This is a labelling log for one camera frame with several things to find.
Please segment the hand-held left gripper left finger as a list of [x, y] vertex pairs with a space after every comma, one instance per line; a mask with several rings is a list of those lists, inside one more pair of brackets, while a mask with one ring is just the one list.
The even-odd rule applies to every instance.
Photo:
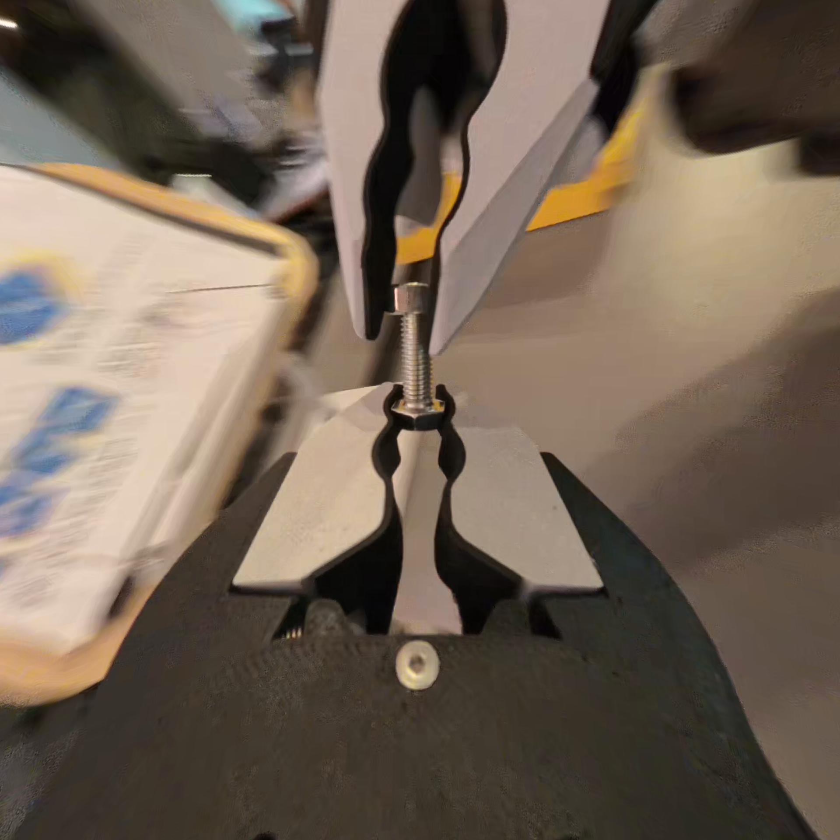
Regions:
[[239, 592], [332, 600], [387, 634], [403, 570], [393, 476], [402, 393], [376, 386], [299, 447], [234, 579]]

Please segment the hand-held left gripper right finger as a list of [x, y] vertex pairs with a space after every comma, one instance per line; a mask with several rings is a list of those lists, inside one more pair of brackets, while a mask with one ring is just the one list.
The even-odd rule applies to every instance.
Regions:
[[438, 385], [445, 477], [434, 533], [438, 577], [463, 634], [480, 634], [502, 602], [526, 617], [551, 596], [604, 593], [579, 529], [530, 436], [510, 418]]

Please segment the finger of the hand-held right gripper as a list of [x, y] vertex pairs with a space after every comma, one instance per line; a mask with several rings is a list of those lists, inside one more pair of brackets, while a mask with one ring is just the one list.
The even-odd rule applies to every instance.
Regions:
[[356, 333], [373, 340], [363, 306], [364, 184], [385, 128], [386, 59], [414, 2], [329, 2], [318, 104], [331, 173], [331, 201], [343, 284]]
[[609, 2], [504, 5], [500, 64], [467, 122], [464, 179], [437, 241], [430, 354], [447, 349], [500, 274], [599, 89], [591, 65]]

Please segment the yellow plastic bin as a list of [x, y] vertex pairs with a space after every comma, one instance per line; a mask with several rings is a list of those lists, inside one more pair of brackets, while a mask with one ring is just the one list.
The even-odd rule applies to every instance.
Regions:
[[[627, 103], [620, 112], [612, 135], [596, 156], [588, 177], [570, 183], [554, 183], [530, 219], [528, 232], [602, 213], [614, 204], [618, 193], [630, 183], [646, 110], [644, 95], [635, 92], [638, 73], [638, 70], [624, 72], [625, 79], [630, 83]], [[395, 262], [398, 266], [431, 259], [443, 222], [454, 207], [460, 183], [459, 172], [447, 171], [443, 174], [433, 223], [428, 226], [415, 224], [407, 233], [397, 237]]]

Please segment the steel hex nut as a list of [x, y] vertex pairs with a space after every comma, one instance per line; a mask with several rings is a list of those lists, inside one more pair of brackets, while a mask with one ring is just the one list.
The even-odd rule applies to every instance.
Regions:
[[432, 399], [430, 407], [409, 408], [400, 398], [390, 406], [389, 412], [394, 425], [407, 432], [428, 432], [440, 429], [448, 420], [449, 399]]

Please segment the steel hex bolt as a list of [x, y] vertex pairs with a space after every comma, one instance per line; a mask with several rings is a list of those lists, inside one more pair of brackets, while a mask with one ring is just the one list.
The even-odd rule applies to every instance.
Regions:
[[428, 287], [417, 281], [393, 290], [393, 313], [401, 325], [402, 399], [409, 408], [427, 408], [433, 397], [432, 368], [424, 344]]

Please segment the wooden document stand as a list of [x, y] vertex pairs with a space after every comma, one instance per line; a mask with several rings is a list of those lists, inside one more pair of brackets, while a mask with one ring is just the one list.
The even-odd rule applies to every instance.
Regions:
[[140, 565], [122, 585], [98, 633], [64, 653], [2, 636], [2, 707], [39, 707], [80, 694], [100, 682], [155, 586], [180, 554], [217, 515], [256, 434], [259, 415], [277, 382], [280, 362], [317, 286], [318, 261], [307, 242], [284, 228], [196, 200], [170, 188], [92, 165], [2, 164], [55, 177], [74, 186], [126, 201], [178, 223], [206, 226], [283, 250], [283, 311], [274, 338], [259, 357], [250, 389], [235, 407], [219, 409], [194, 461], [159, 520]]

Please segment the printed instruction sheet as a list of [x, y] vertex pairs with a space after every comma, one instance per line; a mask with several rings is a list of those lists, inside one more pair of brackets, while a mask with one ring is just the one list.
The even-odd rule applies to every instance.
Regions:
[[2, 636], [64, 653], [246, 398], [283, 250], [2, 166]]

